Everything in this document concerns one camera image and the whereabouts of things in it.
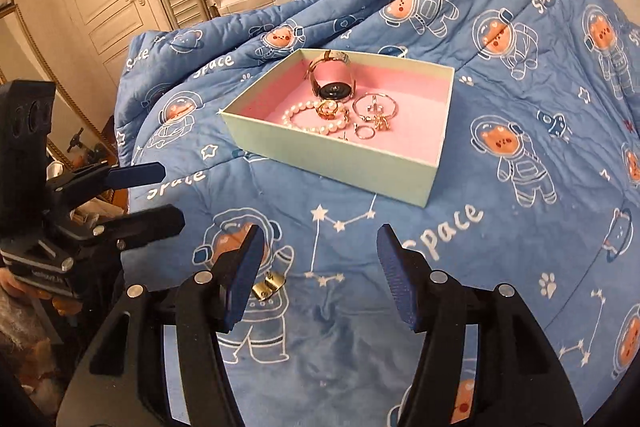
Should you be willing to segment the silver ring cluster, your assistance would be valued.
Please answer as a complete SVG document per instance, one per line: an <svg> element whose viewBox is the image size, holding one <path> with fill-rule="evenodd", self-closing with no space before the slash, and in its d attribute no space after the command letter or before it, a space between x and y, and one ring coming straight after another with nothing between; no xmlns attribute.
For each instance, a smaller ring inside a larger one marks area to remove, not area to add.
<svg viewBox="0 0 640 427"><path fill-rule="evenodd" d="M358 140L371 140L376 135L375 127L370 124L354 124L354 135Z"/></svg>

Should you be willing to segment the rose gold wrist watch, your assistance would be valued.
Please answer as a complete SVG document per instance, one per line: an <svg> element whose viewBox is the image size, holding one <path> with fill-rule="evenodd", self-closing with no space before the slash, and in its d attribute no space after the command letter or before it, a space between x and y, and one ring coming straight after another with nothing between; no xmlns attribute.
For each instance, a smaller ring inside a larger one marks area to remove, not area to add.
<svg viewBox="0 0 640 427"><path fill-rule="evenodd" d="M308 65L306 79L311 93L322 101L347 102L356 93L352 63L343 51L321 51Z"/></svg>

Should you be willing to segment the blue space bear quilt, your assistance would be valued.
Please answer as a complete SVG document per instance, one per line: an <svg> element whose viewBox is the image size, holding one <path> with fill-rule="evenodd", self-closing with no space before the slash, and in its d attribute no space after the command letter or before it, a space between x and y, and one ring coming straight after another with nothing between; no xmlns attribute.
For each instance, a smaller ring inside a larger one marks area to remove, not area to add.
<svg viewBox="0 0 640 427"><path fill-rule="evenodd" d="M242 150L224 109L302 49L454 69L423 207ZM119 159L165 179L129 207L178 207L172 239L122 255L167 291L262 228L240 323L219 336L250 426L395 426L422 338L376 253L402 246L465 285L508 283L532 310L584 418L639 360L639 28L614 0L294 0L131 43Z"/></svg>

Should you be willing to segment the mint box pink lining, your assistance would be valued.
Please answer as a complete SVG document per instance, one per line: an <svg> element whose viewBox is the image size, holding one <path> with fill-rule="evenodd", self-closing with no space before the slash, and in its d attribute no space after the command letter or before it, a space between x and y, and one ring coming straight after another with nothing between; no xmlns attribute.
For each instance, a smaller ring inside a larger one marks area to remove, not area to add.
<svg viewBox="0 0 640 427"><path fill-rule="evenodd" d="M425 206L444 147L454 69L347 52L357 83L354 97L322 101L306 79L321 51L294 52L224 109L235 143L282 164ZM358 140L354 124L375 127L375 137Z"/></svg>

